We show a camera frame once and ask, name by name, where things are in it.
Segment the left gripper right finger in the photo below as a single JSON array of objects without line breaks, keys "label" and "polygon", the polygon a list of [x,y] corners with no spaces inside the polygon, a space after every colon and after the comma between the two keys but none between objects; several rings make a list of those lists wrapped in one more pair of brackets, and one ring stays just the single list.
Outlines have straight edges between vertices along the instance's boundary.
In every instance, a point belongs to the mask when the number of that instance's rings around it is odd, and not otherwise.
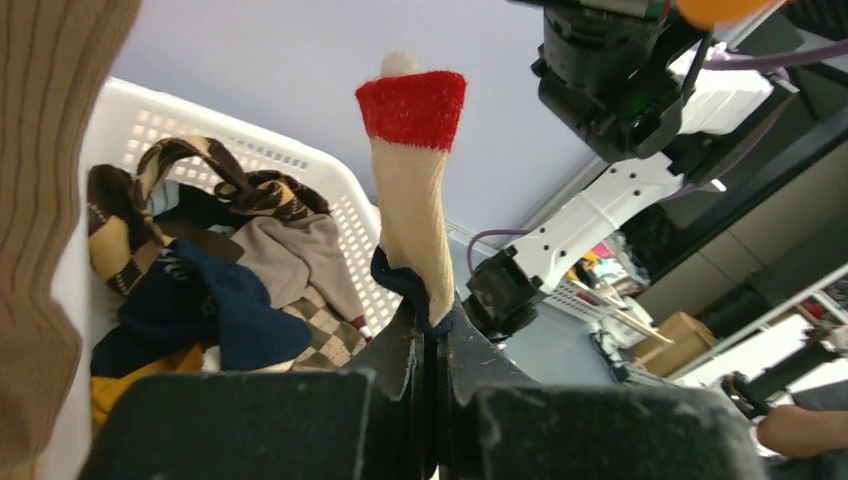
[{"label": "left gripper right finger", "polygon": [[708,390],[539,383],[461,305],[438,341],[445,479],[763,479],[725,399]]}]

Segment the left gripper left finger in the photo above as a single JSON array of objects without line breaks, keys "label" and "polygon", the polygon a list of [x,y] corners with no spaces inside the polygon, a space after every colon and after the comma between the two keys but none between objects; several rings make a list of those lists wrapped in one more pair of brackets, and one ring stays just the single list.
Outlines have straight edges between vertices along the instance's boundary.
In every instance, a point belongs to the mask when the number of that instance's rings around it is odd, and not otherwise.
[{"label": "left gripper left finger", "polygon": [[84,479],[420,479],[421,364],[413,308],[344,369],[162,374],[135,382],[93,443]]}]

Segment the navy blue sock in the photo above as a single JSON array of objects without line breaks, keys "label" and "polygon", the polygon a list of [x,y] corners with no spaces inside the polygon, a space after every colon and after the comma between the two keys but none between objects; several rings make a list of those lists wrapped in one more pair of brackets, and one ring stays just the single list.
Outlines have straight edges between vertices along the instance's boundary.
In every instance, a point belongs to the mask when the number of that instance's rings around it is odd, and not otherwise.
[{"label": "navy blue sock", "polygon": [[416,321],[432,330],[442,326],[454,301],[442,180],[466,86],[463,75],[423,70],[413,54],[398,51],[387,54],[379,75],[355,92],[381,221],[372,273],[411,301]]}]

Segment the tan ribbed sock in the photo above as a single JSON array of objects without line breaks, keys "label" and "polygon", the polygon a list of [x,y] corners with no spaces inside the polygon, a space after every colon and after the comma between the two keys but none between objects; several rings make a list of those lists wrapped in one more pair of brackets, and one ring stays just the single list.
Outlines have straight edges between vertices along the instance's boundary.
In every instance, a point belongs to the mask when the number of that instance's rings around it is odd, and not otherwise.
[{"label": "tan ribbed sock", "polygon": [[34,479],[81,339],[51,285],[79,212],[79,155],[136,1],[1,5],[1,475]]}]

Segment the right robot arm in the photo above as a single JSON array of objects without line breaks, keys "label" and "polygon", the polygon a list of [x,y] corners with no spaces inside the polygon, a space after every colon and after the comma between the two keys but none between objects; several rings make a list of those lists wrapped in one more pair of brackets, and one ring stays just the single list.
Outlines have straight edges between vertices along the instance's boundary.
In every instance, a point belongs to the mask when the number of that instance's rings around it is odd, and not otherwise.
[{"label": "right robot arm", "polygon": [[704,70],[760,71],[843,56],[816,49],[711,60],[716,28],[746,23],[774,1],[545,1],[532,71],[542,103],[605,163],[605,170],[539,227],[514,237],[468,281],[463,307],[487,339],[529,325],[592,247],[648,206],[704,184],[711,162],[676,164],[664,149]]}]

